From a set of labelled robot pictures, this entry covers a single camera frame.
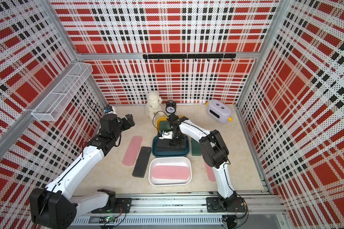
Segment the black pencil case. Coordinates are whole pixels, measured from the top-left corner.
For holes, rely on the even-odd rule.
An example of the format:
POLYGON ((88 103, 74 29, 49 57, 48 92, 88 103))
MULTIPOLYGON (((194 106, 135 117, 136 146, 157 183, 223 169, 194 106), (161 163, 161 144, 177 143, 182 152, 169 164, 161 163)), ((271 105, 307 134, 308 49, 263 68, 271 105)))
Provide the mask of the black pencil case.
POLYGON ((159 139, 154 141, 158 152, 184 152, 188 149, 186 139, 159 139))
POLYGON ((144 178, 146 169, 149 163, 151 152, 152 152, 152 148, 141 147, 139 156, 136 160, 136 164, 132 173, 133 177, 144 178))

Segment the pink pencil case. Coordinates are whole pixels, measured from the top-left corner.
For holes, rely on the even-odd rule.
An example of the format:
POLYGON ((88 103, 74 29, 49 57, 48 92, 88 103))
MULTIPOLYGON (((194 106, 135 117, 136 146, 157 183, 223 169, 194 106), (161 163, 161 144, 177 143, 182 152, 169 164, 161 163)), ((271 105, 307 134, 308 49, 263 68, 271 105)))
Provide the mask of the pink pencil case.
POLYGON ((131 138, 129 146, 122 160, 122 164, 124 166, 131 167, 134 165, 136 158, 138 156, 142 141, 143 141, 143 138, 138 135, 133 136, 131 138))
POLYGON ((205 170, 207 173, 208 180, 210 182, 216 182, 216 178, 215 178, 213 169, 210 166, 208 166, 206 163, 204 165, 205 165, 205 170))
POLYGON ((156 166, 151 175, 155 179, 186 180, 190 178, 191 171, 189 167, 183 166, 156 166))

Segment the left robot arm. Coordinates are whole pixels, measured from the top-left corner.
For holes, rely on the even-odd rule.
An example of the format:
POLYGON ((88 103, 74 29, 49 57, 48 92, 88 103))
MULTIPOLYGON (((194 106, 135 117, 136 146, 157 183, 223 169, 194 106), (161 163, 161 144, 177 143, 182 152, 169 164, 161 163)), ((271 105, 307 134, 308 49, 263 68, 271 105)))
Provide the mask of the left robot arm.
POLYGON ((34 189, 30 196, 31 219, 35 225, 50 229, 66 229, 72 222, 93 210, 116 208, 116 194, 99 189, 94 194, 75 198, 74 191, 112 148, 118 147, 123 131, 135 125, 133 116, 120 118, 114 112, 100 119, 100 130, 86 143, 79 157, 45 188, 34 189))

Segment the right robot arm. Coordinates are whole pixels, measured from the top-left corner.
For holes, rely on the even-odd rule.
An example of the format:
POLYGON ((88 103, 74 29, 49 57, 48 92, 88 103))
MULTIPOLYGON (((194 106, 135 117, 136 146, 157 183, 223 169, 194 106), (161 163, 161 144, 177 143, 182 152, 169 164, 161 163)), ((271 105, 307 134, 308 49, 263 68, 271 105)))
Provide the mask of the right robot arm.
POLYGON ((186 148, 187 137, 191 137, 200 145, 204 162, 212 168, 217 182, 218 201, 222 208, 229 209, 238 202, 237 192, 234 190, 227 166, 229 150, 219 131, 209 131, 198 127, 187 117, 171 114, 167 117, 171 131, 163 133, 160 138, 170 150, 186 148))

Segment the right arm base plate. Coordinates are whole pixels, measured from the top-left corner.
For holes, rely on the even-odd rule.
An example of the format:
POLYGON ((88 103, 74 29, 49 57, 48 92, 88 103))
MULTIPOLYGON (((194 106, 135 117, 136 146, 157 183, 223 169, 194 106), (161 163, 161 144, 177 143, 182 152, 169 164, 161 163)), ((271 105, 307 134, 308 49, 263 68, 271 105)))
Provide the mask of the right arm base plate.
POLYGON ((224 200, 219 197, 208 197, 206 200, 206 207, 209 213, 217 212, 233 212, 245 213, 246 207, 242 198, 235 198, 234 200, 224 200))

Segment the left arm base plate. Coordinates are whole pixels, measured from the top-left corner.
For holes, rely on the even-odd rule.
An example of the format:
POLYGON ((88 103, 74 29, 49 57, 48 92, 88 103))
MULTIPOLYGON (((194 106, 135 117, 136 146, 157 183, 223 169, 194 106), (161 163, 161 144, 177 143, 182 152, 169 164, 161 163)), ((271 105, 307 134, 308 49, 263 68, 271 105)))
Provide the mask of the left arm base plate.
POLYGON ((101 209, 93 210, 91 213, 106 214, 106 213, 129 213, 131 209, 132 198, 116 198, 115 207, 103 207, 101 209))

